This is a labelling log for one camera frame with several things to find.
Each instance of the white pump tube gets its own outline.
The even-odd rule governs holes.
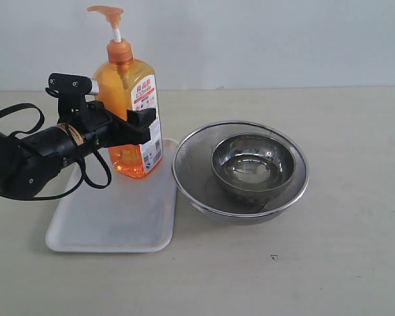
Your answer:
[[[120,43],[121,42],[120,29],[113,28],[113,34],[114,34],[114,41],[116,43]]]

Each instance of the metal bowl rim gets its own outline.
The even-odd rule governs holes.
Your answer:
[[[220,211],[218,209],[214,209],[212,207],[209,207],[203,203],[201,203],[200,201],[198,201],[197,199],[195,199],[193,196],[191,196],[186,189],[184,189],[184,187],[181,185],[178,177],[177,177],[177,173],[176,173],[176,169],[175,169],[175,165],[176,165],[176,160],[177,160],[177,156],[178,156],[178,152],[180,151],[180,148],[184,145],[184,143],[191,138],[192,136],[196,135],[197,133],[206,130],[207,128],[210,127],[214,127],[214,126],[218,126],[218,125],[225,125],[225,124],[245,124],[245,125],[250,125],[250,126],[254,126],[254,127],[259,127],[259,128],[263,128],[265,130],[274,132],[276,134],[278,134],[279,136],[285,138],[287,141],[289,141],[298,151],[298,153],[302,156],[304,165],[305,165],[305,180],[304,180],[304,184],[301,188],[301,190],[299,191],[299,193],[288,203],[285,203],[284,205],[281,205],[280,207],[277,207],[276,209],[272,209],[270,211],[266,211],[266,212],[262,212],[262,213],[254,213],[254,214],[237,214],[237,213],[229,213],[229,212],[224,212],[224,211]],[[306,156],[304,154],[304,152],[301,150],[301,148],[294,142],[292,141],[287,135],[283,134],[282,132],[279,132],[278,130],[275,130],[274,128],[268,127],[266,125],[263,124],[259,124],[256,122],[250,122],[247,120],[221,120],[221,121],[217,121],[217,122],[212,122],[209,124],[205,124],[199,128],[197,128],[196,130],[192,131],[190,134],[188,134],[187,136],[184,136],[183,139],[180,141],[180,143],[177,146],[177,150],[176,153],[174,154],[173,158],[172,158],[172,163],[171,163],[171,171],[172,171],[172,175],[174,176],[174,180],[177,183],[178,188],[180,189],[180,191],[194,204],[196,204],[199,207],[202,207],[204,209],[206,209],[207,211],[210,211],[214,214],[218,214],[218,215],[223,215],[223,216],[227,216],[227,217],[234,217],[234,218],[242,218],[242,219],[252,219],[252,218],[256,218],[256,217],[264,217],[264,216],[269,216],[278,212],[281,212],[285,209],[287,209],[288,207],[290,207],[291,205],[293,205],[295,202],[297,202],[304,194],[304,192],[307,189],[307,186],[309,184],[309,179],[310,179],[310,167],[309,164],[307,162]]]
[[[214,162],[213,162],[213,160],[214,160],[213,157],[214,157],[214,154],[215,154],[216,150],[219,148],[219,146],[223,145],[226,141],[230,140],[231,138],[233,138],[233,137],[238,137],[238,136],[245,136],[245,135],[256,135],[256,136],[262,136],[262,137],[264,137],[264,138],[269,138],[270,140],[273,140],[274,142],[280,144],[282,147],[285,148],[285,150],[290,154],[291,159],[292,159],[292,163],[293,163],[293,168],[292,168],[291,175],[289,176],[289,178],[287,179],[286,182],[282,183],[282,184],[279,185],[279,186],[276,186],[276,187],[274,187],[274,188],[271,188],[271,189],[259,190],[259,191],[257,191],[257,190],[248,190],[248,189],[239,188],[239,187],[237,187],[237,186],[235,186],[235,185],[233,185],[233,184],[227,182],[227,181],[219,174],[219,172],[215,169],[215,167],[214,167]],[[265,194],[268,194],[268,193],[270,193],[270,192],[273,192],[273,191],[275,191],[275,190],[284,188],[284,187],[286,187],[287,185],[289,185],[289,183],[292,181],[293,175],[294,175],[294,173],[295,173],[295,171],[296,171],[296,159],[294,158],[294,156],[293,156],[293,154],[291,153],[291,151],[290,151],[282,142],[276,140],[275,138],[273,138],[273,137],[271,137],[271,136],[263,135],[263,134],[260,134],[260,133],[246,132],[246,133],[238,133],[238,134],[231,135],[231,136],[229,136],[229,137],[223,139],[221,142],[218,143],[218,145],[215,146],[215,148],[214,148],[214,150],[212,151],[212,154],[211,154],[211,168],[212,168],[212,171],[217,175],[217,178],[218,178],[219,180],[221,180],[222,182],[224,182],[227,186],[229,186],[229,187],[231,187],[231,188],[234,188],[234,189],[237,189],[237,190],[240,190],[240,191],[243,191],[243,192],[255,192],[255,193],[258,193],[258,194],[264,194],[264,193],[265,193]]]

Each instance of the barcode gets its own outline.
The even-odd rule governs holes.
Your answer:
[[[162,152],[161,150],[157,152],[157,154],[155,155],[155,157],[153,158],[153,163],[157,163],[159,158],[161,158]]]

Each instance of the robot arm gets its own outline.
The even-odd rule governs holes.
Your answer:
[[[111,182],[109,167],[98,153],[103,147],[144,144],[150,140],[149,125],[156,118],[155,109],[127,111],[124,121],[104,108],[100,101],[85,100],[97,94],[97,85],[87,77],[51,74],[47,92],[59,100],[56,126],[40,130],[44,122],[41,110],[21,103],[0,111],[0,118],[20,109],[36,108],[40,120],[25,138],[19,131],[6,136],[0,133],[0,196],[22,201],[56,199],[72,193],[85,180],[94,188],[105,188]],[[93,153],[103,165],[109,181],[94,184],[86,174],[84,157]],[[73,189],[53,197],[35,197],[60,171],[78,163],[82,177]]]

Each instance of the mesh strainer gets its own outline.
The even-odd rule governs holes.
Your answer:
[[[213,149],[225,138],[239,133],[258,133],[281,141],[294,156],[296,168],[287,189],[263,204],[238,203],[225,194],[211,170]],[[297,202],[309,182],[309,167],[298,146],[285,135],[246,121],[224,121],[205,125],[186,136],[172,160],[172,171],[180,191],[202,213],[231,224],[258,224],[279,215]]]

